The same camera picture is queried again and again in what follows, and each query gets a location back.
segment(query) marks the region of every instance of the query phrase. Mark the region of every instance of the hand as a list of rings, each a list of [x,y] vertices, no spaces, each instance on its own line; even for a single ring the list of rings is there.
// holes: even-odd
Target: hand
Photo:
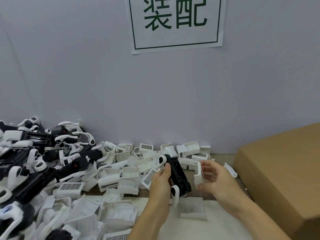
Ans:
[[[152,177],[149,200],[146,208],[155,210],[155,215],[159,217],[158,222],[162,226],[169,214],[171,167],[166,163],[165,168]]]
[[[226,212],[239,219],[241,212],[246,208],[248,201],[251,200],[226,168],[215,161],[206,160],[200,163],[204,173],[211,173],[204,174],[204,178],[211,183],[198,185],[198,190],[213,194]]]

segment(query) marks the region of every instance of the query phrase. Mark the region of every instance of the black border line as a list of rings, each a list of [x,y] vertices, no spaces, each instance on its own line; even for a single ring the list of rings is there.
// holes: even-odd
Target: black border line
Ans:
[[[131,16],[131,25],[132,25],[132,34],[133,34],[133,41],[134,41],[134,49],[135,49],[135,50],[145,50],[145,49],[166,48],[166,47],[186,46],[186,45],[195,45],[195,44],[212,44],[212,43],[217,43],[217,42],[218,42],[218,37],[219,37],[221,1],[222,1],[222,0],[220,0],[220,6],[219,6],[217,41],[203,42],[203,43],[192,43],[192,44],[178,44],[178,45],[167,45],[167,46],[155,46],[155,47],[147,47],[147,48],[136,48],[136,40],[135,40],[135,38],[134,38],[134,22],[133,22],[133,20],[132,20],[131,2],[130,2],[130,0],[129,0],[130,16]]]

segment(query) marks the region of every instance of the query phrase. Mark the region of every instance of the person's right hand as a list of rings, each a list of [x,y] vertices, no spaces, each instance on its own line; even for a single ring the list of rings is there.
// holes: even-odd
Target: person's right hand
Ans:
[[[241,190],[230,172],[215,161],[200,161],[204,178],[210,183],[198,185],[197,189],[211,193],[217,199],[221,207],[230,215],[239,219],[239,214],[246,208],[249,199]]]

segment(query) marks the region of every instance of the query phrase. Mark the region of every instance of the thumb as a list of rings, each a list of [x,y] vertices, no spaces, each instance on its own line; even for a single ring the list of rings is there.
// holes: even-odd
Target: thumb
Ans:
[[[164,177],[166,178],[166,180],[169,180],[170,176],[171,176],[171,166],[169,163],[166,163],[161,177]]]
[[[197,189],[204,193],[212,193],[213,194],[213,186],[215,183],[203,183],[197,186]]]

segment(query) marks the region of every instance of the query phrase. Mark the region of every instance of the forearm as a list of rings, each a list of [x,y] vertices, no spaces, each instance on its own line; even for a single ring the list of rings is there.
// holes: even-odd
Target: forearm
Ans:
[[[147,204],[127,240],[156,240],[161,228],[157,209]]]
[[[254,240],[290,240],[284,231],[251,200],[246,202],[239,219]]]

